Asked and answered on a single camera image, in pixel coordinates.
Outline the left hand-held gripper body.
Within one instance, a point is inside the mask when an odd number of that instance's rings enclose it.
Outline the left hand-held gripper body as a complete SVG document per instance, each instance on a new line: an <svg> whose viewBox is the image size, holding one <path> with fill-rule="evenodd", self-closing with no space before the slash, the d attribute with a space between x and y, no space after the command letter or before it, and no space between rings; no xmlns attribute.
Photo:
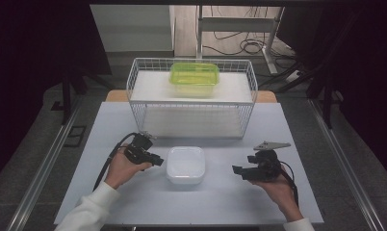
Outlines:
<svg viewBox="0 0 387 231"><path fill-rule="evenodd" d="M154 156L148 152L153 145L152 136L147 133L131 133L132 141L126 145L124 155L133 164L155 164Z"/></svg>

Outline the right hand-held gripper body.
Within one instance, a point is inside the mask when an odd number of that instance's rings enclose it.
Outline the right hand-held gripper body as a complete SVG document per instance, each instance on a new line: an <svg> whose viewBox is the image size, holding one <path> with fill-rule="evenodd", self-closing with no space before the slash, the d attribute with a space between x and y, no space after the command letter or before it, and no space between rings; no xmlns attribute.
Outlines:
<svg viewBox="0 0 387 231"><path fill-rule="evenodd" d="M269 182L277 178L281 172L281 164L277 158L275 149L290 147L288 142L263 141L253 147L255 163L258 165L259 173L256 179L262 182Z"/></svg>

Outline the white plastic container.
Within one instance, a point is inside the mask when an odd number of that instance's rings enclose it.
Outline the white plastic container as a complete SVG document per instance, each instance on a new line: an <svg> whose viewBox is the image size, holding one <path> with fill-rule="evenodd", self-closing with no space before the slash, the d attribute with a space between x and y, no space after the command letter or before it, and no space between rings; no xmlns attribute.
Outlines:
<svg viewBox="0 0 387 231"><path fill-rule="evenodd" d="M204 178L205 170L205 155L200 147L175 146L168 152L167 179L173 184L199 184Z"/></svg>

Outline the white wire shelf rack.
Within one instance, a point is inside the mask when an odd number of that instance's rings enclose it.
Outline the white wire shelf rack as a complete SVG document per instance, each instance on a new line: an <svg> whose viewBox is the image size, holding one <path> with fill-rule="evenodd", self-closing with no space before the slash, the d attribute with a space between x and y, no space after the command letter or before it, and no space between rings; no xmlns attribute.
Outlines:
<svg viewBox="0 0 387 231"><path fill-rule="evenodd" d="M219 83L209 97L182 97L168 81L175 63L215 64ZM139 130L162 138L244 136L257 99L257 80L249 60L136 58L126 83Z"/></svg>

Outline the green lidded plastic container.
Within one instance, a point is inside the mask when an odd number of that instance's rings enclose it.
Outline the green lidded plastic container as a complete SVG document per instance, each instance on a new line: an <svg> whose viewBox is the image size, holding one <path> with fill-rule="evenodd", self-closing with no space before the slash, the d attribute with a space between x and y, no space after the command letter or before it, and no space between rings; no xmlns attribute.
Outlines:
<svg viewBox="0 0 387 231"><path fill-rule="evenodd" d="M182 97L209 97L219 83L219 68L215 64L175 63L168 81Z"/></svg>

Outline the person's left hand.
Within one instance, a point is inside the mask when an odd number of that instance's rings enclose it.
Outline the person's left hand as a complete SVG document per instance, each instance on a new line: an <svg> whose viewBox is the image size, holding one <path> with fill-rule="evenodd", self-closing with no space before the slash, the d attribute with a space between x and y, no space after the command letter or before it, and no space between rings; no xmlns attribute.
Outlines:
<svg viewBox="0 0 387 231"><path fill-rule="evenodd" d="M118 150L112 159L104 182L117 189L128 182L139 171L152 167L151 163L134 164L124 155L124 148Z"/></svg>

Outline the person's right hand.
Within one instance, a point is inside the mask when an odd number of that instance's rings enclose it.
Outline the person's right hand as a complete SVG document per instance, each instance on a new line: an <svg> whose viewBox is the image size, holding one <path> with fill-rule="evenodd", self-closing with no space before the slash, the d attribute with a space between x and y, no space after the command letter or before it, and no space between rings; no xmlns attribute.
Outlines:
<svg viewBox="0 0 387 231"><path fill-rule="evenodd" d="M251 184L261 187L268 194L270 199L277 204L287 221L302 218L293 190L282 174L270 182L251 181Z"/></svg>

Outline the white table cover sheet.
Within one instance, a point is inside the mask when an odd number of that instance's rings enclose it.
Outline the white table cover sheet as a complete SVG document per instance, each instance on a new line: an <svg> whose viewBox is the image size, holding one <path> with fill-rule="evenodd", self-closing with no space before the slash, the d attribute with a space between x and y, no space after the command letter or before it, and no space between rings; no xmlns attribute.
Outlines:
<svg viewBox="0 0 387 231"><path fill-rule="evenodd" d="M60 222L91 193L96 178L114 146L137 126L125 102L101 104L89 139L55 221ZM279 160L294 171L301 212L314 223L323 222L282 107L278 103L254 106L245 136L240 140L157 139L152 152L165 158L173 146L199 146L206 159L205 175L196 185L176 185L164 166L138 173L119 188L121 197L111 210L111 225L128 226L248 226L280 224L285 218L260 188L234 174L246 166L255 145L281 143Z"/></svg>

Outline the wooden table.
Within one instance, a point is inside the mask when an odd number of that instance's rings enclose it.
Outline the wooden table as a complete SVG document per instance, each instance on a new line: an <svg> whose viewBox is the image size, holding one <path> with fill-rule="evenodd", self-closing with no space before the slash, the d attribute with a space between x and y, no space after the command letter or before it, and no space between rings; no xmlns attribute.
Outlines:
<svg viewBox="0 0 387 231"><path fill-rule="evenodd" d="M110 90L107 97L107 102L127 102L126 90ZM269 90L259 90L257 93L257 103L277 103L275 94Z"/></svg>

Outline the black metal stand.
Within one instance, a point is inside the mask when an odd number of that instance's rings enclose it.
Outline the black metal stand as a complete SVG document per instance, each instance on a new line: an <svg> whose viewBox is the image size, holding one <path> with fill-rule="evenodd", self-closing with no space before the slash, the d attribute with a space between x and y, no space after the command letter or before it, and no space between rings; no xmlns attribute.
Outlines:
<svg viewBox="0 0 387 231"><path fill-rule="evenodd" d="M87 93L87 85L83 79L83 69L74 66L63 73L62 76L62 101L55 101L52 105L52 111L62 111L63 120L62 125L66 125L71 117L71 90L76 94L84 95Z"/></svg>
<svg viewBox="0 0 387 231"><path fill-rule="evenodd" d="M257 76L266 78L266 81L258 84L258 88L262 88L266 85L272 85L273 83L282 82L285 78L289 77L291 73L300 71L301 74L296 77L295 80L290 81L287 84L273 90L275 93L284 93L297 86L308 83L308 87L305 90L305 96L308 99L317 99L322 94L322 119L326 126L331 129L331 105L332 105L332 91L333 91L333 78L328 72L328 68L325 65L318 65L313 69L305 69L301 63L294 63L284 71L280 73L259 74Z"/></svg>

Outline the white power strip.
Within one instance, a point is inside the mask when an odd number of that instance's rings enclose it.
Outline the white power strip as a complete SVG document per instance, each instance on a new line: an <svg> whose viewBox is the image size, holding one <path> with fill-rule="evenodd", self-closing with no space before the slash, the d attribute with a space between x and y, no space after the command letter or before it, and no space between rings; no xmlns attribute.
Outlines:
<svg viewBox="0 0 387 231"><path fill-rule="evenodd" d="M286 81L287 81L288 83L291 83L291 82L293 82L295 79L297 79L301 74L302 74L301 71L296 70L296 71L294 71L292 74L290 74L290 75L286 78Z"/></svg>

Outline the white cabinet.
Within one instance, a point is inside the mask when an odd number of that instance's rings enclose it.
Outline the white cabinet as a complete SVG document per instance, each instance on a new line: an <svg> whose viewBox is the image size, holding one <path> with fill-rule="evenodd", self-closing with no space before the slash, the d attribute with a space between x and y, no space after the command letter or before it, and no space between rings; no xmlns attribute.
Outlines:
<svg viewBox="0 0 387 231"><path fill-rule="evenodd" d="M90 5L106 52L173 51L174 7Z"/></svg>

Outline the dark curtain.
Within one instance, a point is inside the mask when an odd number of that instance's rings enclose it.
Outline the dark curtain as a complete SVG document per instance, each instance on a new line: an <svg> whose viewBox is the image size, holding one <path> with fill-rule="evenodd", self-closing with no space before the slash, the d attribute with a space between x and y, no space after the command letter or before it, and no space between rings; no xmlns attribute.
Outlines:
<svg viewBox="0 0 387 231"><path fill-rule="evenodd" d="M0 172L66 74L109 74L90 0L0 0Z"/></svg>
<svg viewBox="0 0 387 231"><path fill-rule="evenodd" d="M318 66L352 13L346 7L287 7L277 36L305 67ZM314 78L314 97L333 78L343 96L341 111L387 170L387 0L365 0L337 51L331 68Z"/></svg>

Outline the black floor bracket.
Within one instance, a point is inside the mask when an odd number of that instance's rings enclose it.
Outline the black floor bracket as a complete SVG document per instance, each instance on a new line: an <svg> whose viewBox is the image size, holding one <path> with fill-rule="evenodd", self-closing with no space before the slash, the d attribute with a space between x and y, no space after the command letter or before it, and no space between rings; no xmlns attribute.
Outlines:
<svg viewBox="0 0 387 231"><path fill-rule="evenodd" d="M86 132L86 126L72 126L67 135L64 147L79 147Z"/></svg>

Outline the aluminium rail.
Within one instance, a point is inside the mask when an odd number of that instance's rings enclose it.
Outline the aluminium rail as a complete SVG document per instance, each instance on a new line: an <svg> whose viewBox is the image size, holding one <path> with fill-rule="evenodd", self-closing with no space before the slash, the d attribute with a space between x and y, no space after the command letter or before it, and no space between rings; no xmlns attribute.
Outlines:
<svg viewBox="0 0 387 231"><path fill-rule="evenodd" d="M333 130L326 124L323 118L323 111L320 104L315 100L308 100L313 114L319 123L322 133L328 142L330 149L343 172L343 175L350 187L351 193L357 202L361 213L367 222L371 231L386 231L385 226L382 224L377 210L375 209L369 195L365 191L361 182L359 181L356 173L354 172L347 155L340 145Z"/></svg>
<svg viewBox="0 0 387 231"><path fill-rule="evenodd" d="M26 193L22 197L15 213L7 226L6 231L23 231L36 202L39 199L40 193L55 165L57 158L65 144L69 131L73 126L75 119L83 103L83 96L76 96L71 107L72 113L68 117L66 123L61 126L58 135L52 142L51 147L44 156L39 168L32 179Z"/></svg>

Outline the white metal desk frame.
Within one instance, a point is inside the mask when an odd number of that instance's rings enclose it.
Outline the white metal desk frame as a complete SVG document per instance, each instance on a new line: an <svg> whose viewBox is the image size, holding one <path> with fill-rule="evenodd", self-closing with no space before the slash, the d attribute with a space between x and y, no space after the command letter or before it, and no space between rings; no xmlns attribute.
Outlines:
<svg viewBox="0 0 387 231"><path fill-rule="evenodd" d="M203 7L198 6L196 14L196 57L202 58L202 33L203 32L245 32L245 33L267 33L269 35L262 47L262 53L267 63L270 74L277 74L277 69L272 59L272 44L282 17L284 8L279 7L274 18L262 17L204 17Z"/></svg>

